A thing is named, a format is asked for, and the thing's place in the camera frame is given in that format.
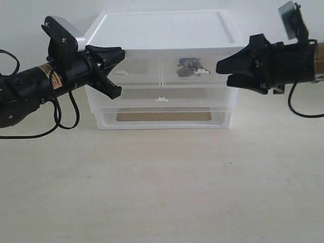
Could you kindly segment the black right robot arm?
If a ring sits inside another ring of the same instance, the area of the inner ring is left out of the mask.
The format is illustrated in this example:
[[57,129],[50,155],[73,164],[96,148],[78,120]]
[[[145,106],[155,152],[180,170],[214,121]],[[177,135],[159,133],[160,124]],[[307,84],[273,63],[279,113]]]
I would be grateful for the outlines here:
[[229,87],[284,94],[286,85],[323,80],[323,43],[272,44],[263,34],[252,35],[242,50],[217,62],[216,72],[228,76]]

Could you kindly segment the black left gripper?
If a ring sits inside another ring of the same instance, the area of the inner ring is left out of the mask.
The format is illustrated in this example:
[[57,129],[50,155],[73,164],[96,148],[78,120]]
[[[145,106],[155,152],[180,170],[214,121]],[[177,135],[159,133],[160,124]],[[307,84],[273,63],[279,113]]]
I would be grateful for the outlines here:
[[54,69],[51,81],[54,88],[62,88],[73,82],[82,80],[93,72],[93,61],[104,72],[96,74],[88,85],[110,99],[116,99],[122,93],[122,88],[115,85],[106,75],[125,59],[126,52],[121,47],[86,46],[85,52],[73,54],[48,54],[48,62]]

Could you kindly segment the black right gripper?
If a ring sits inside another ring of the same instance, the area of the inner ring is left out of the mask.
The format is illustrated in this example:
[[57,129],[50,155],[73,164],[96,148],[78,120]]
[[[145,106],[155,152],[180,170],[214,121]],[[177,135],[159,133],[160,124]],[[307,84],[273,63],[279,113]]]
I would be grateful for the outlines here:
[[285,85],[315,81],[314,56],[317,41],[285,45],[270,43],[263,34],[252,35],[249,49],[239,51],[216,64],[218,74],[230,74],[227,86],[267,94],[285,92]]

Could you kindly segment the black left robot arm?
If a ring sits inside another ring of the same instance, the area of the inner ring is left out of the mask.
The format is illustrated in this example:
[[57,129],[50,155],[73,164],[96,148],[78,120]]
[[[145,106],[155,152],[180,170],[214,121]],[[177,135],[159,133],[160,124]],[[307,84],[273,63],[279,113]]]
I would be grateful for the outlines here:
[[125,58],[120,47],[87,45],[81,52],[49,48],[47,63],[12,75],[1,76],[1,128],[16,125],[30,113],[56,97],[88,85],[110,99],[122,89],[108,79]]

